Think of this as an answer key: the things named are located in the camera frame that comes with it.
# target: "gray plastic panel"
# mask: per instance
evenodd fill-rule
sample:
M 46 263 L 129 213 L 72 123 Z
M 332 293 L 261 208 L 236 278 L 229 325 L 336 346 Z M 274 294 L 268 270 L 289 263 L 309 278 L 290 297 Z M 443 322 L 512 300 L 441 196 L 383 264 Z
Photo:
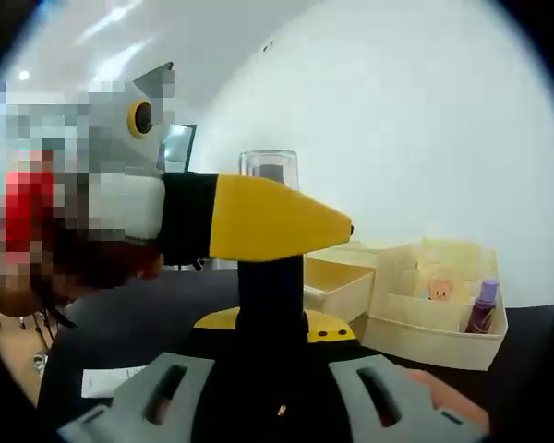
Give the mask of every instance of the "gray plastic panel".
M 475 423 L 448 410 L 434 410 L 428 387 L 381 355 L 329 364 L 349 415 L 355 443 L 476 442 L 485 435 Z M 399 420 L 384 427 L 367 388 L 359 376 L 373 380 L 385 393 Z
M 92 409 L 60 429 L 60 434 L 64 439 L 78 443 L 187 443 L 197 403 L 213 363 L 212 360 L 163 353 L 115 391 L 111 408 L 98 406 Z M 168 405 L 163 423 L 155 425 L 145 418 L 145 413 L 164 376 L 174 366 L 184 371 L 184 375 Z

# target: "robot eye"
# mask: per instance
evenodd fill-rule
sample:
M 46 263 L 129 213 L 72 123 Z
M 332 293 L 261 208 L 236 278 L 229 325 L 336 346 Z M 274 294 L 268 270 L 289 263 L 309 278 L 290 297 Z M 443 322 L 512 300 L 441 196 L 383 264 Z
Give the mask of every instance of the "robot eye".
M 142 138 L 148 134 L 152 129 L 151 104 L 145 101 L 133 103 L 127 112 L 127 125 L 135 138 Z

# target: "paper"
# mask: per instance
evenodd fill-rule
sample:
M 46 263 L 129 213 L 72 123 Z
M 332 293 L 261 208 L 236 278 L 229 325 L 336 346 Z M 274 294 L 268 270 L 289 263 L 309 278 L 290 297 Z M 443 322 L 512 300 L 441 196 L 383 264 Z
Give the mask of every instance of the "paper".
M 118 369 L 84 369 L 82 374 L 82 398 L 102 399 L 113 397 L 114 390 L 135 376 L 146 366 Z

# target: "purple bottle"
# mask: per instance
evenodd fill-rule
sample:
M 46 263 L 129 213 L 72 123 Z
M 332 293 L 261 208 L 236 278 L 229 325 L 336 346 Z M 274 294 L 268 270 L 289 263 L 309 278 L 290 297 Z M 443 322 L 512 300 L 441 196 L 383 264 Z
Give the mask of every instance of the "purple bottle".
M 488 334 L 492 323 L 492 311 L 497 307 L 497 289 L 499 282 L 496 280 L 482 281 L 480 295 L 474 301 L 472 314 L 465 329 L 470 334 Z

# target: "table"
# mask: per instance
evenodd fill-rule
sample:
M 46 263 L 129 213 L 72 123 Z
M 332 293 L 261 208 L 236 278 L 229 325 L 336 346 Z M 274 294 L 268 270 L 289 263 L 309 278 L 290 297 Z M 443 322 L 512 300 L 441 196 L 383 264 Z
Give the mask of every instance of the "table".
M 107 399 L 82 399 L 84 369 L 146 365 L 176 349 L 197 320 L 238 303 L 237 274 L 164 271 L 154 281 L 84 297 L 67 310 L 78 327 L 60 328 L 43 375 L 38 411 L 59 427 Z M 554 305 L 507 309 L 509 332 L 487 372 L 395 363 L 426 369 L 484 407 L 492 416 L 512 400 L 537 362 L 554 322 Z

